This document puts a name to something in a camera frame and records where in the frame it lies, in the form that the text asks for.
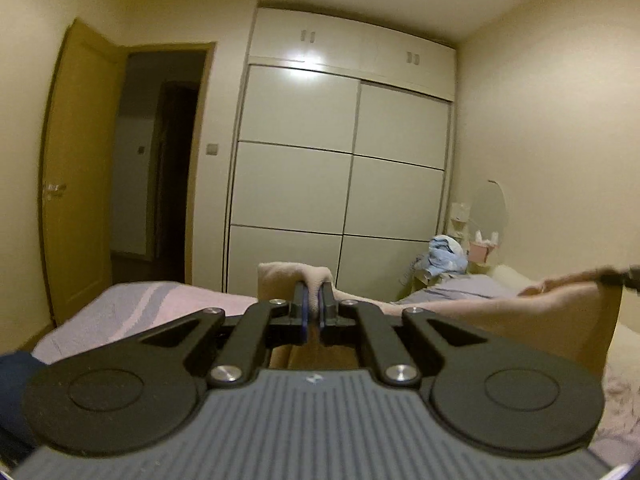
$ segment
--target beige wall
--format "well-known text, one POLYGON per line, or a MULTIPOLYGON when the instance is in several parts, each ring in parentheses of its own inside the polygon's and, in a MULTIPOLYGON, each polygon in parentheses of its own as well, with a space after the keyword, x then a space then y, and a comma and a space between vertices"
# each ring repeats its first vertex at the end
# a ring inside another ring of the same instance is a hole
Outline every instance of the beige wall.
POLYGON ((119 40, 119 0, 0 0, 0 352, 49 322, 38 238, 38 164, 49 86, 76 16, 119 40))
POLYGON ((534 279, 640 264, 640 0, 533 0, 459 56, 452 197, 501 184, 504 262, 534 279))
POLYGON ((226 192, 238 97, 256 0, 133 0, 126 45, 215 42, 197 161, 193 216, 193 284, 220 290, 226 192), (205 154, 207 143, 218 155, 205 154))
POLYGON ((199 84, 205 55, 190 50, 129 57, 113 142, 112 251, 146 254, 149 162, 160 89, 165 81, 199 84), (144 153, 138 153, 140 146, 144 153))

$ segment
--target baseboard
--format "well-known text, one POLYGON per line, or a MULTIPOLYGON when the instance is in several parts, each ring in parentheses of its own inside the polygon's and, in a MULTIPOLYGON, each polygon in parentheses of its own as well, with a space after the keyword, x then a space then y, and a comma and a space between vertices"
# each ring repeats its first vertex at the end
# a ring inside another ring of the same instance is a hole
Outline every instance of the baseboard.
POLYGON ((24 350, 25 352, 31 352, 34 348, 36 348, 38 341, 40 341, 40 339, 46 336, 53 329, 54 329, 53 323, 50 322, 46 327, 39 330, 37 333, 35 333, 29 339, 27 339, 27 341, 20 346, 20 350, 24 350))
POLYGON ((143 260, 145 262, 152 262, 154 260, 152 256, 148 256, 147 254, 126 253, 124 251, 111 251, 111 256, 129 258, 130 260, 143 260))

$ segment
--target bed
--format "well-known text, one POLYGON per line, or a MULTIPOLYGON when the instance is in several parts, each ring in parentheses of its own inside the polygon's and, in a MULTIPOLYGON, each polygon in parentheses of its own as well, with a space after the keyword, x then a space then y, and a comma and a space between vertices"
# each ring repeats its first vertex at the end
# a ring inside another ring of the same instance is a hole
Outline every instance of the bed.
MULTIPOLYGON (((515 296, 533 282, 507 266, 488 276, 449 280, 402 300, 515 296)), ((115 285, 65 324, 46 335, 33 356, 51 364, 91 348, 137 334, 207 306, 224 308, 228 316, 242 314, 256 301, 174 282, 115 285)), ((602 381, 606 407, 591 449, 610 466, 640 459, 640 335, 618 324, 602 381)))

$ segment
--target wooden floor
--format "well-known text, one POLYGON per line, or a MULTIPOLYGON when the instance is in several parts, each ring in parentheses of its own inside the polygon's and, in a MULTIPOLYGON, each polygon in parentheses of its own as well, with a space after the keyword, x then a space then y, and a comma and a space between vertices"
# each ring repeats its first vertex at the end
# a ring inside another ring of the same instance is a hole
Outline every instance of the wooden floor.
POLYGON ((160 258, 154 262, 111 255, 113 284, 130 282, 184 283, 184 264, 174 258, 160 258))

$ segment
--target yellow door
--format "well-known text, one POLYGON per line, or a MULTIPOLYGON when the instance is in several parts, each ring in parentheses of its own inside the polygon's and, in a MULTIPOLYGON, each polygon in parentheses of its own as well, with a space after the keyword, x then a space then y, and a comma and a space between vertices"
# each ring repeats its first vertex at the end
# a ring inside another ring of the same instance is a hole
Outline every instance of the yellow door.
POLYGON ((75 20, 53 83, 42 165, 42 235, 54 318, 111 285, 113 131, 126 52, 75 20))

